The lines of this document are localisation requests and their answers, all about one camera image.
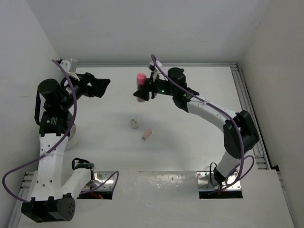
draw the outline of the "pink cap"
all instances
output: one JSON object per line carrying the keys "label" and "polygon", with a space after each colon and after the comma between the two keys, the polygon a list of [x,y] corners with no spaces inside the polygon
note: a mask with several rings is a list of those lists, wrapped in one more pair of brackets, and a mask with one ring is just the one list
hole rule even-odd
{"label": "pink cap", "polygon": [[143,73],[139,73],[137,75],[137,84],[139,85],[144,85],[145,81],[147,79],[147,76]]}

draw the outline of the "pink bottle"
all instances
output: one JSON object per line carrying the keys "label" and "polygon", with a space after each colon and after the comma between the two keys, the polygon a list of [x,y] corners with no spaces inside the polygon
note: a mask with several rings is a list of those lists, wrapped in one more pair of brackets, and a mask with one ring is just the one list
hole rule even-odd
{"label": "pink bottle", "polygon": [[[145,83],[146,79],[147,79],[147,76],[145,74],[143,74],[143,73],[139,73],[137,75],[137,78],[136,78],[137,89],[140,89],[140,88],[142,88],[144,86],[144,83]],[[141,98],[139,98],[139,97],[137,97],[136,99],[137,99],[138,102],[144,102],[144,100],[141,99]]]}

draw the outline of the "gray wall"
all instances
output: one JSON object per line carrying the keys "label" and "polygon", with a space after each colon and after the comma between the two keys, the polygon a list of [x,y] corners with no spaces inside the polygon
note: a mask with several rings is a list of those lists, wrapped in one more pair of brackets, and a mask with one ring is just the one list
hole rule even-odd
{"label": "gray wall", "polygon": [[243,59],[271,160],[279,165],[297,227],[304,227],[304,1],[274,0]]}
{"label": "gray wall", "polygon": [[60,57],[238,62],[270,0],[27,0]]}
{"label": "gray wall", "polygon": [[[39,155],[34,122],[37,86],[57,78],[57,58],[25,0],[0,1],[0,176]],[[11,174],[7,184],[15,193],[25,170]],[[0,227],[7,227],[15,200],[0,187]]]}

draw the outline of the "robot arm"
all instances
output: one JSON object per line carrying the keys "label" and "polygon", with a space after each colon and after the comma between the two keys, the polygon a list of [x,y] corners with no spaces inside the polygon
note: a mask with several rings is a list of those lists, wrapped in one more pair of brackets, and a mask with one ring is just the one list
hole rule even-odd
{"label": "robot arm", "polygon": [[[141,88],[133,94],[134,96],[145,101],[149,101],[150,93],[151,99],[154,99],[157,94],[170,95],[178,108],[187,113],[200,116],[223,132],[226,151],[220,163],[214,169],[215,181],[213,181],[213,183],[221,184],[225,181],[229,172],[240,163],[241,148],[237,129],[234,128],[232,122],[223,113],[212,108],[207,104],[207,102],[203,103],[198,101],[193,96],[186,94],[169,81],[161,80],[159,77],[160,72],[152,63],[149,64],[149,69],[152,71],[150,78],[146,79]],[[168,70],[168,77],[195,96],[200,96],[198,92],[187,87],[186,76],[183,72],[183,69],[174,67]],[[250,114],[245,110],[238,113],[224,108],[221,109],[229,114],[237,123],[244,143],[244,151],[247,152],[251,150],[259,141],[259,136]]]}
{"label": "robot arm", "polygon": [[[79,99],[102,97],[109,79],[96,79],[92,74],[69,73]],[[78,164],[69,180],[62,186],[62,164],[68,138],[65,138],[51,153],[52,148],[67,132],[71,121],[69,108],[73,106],[71,89],[63,79],[59,84],[54,79],[42,81],[38,93],[45,98],[41,122],[39,122],[40,98],[37,99],[35,120],[39,124],[40,155],[46,156],[39,161],[37,179],[33,186],[30,202],[24,202],[21,212],[35,222],[70,221],[75,212],[75,199],[83,187],[94,180],[94,164]]]}

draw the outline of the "pink eraser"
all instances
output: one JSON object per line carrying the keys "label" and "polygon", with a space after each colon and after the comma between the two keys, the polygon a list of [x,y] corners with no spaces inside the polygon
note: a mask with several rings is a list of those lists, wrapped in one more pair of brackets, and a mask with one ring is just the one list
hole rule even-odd
{"label": "pink eraser", "polygon": [[152,129],[149,129],[145,132],[145,134],[143,134],[143,139],[147,140],[147,138],[150,136],[150,134],[152,133]]}
{"label": "pink eraser", "polygon": [[136,79],[137,79],[137,84],[144,85],[144,83],[145,83],[145,81],[147,79],[147,76],[145,74],[143,74],[143,73],[139,73],[137,75]]}

